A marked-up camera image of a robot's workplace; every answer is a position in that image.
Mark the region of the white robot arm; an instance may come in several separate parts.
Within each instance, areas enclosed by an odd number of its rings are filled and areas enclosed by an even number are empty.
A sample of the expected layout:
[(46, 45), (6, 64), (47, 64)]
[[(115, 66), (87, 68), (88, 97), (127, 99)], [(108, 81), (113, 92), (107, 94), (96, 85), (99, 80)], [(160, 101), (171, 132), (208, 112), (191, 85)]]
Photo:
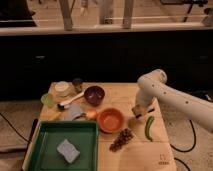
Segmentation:
[(189, 119), (213, 133), (213, 103), (166, 85), (167, 75), (162, 69), (155, 69), (140, 76), (135, 104), (147, 109), (154, 98), (183, 112)]

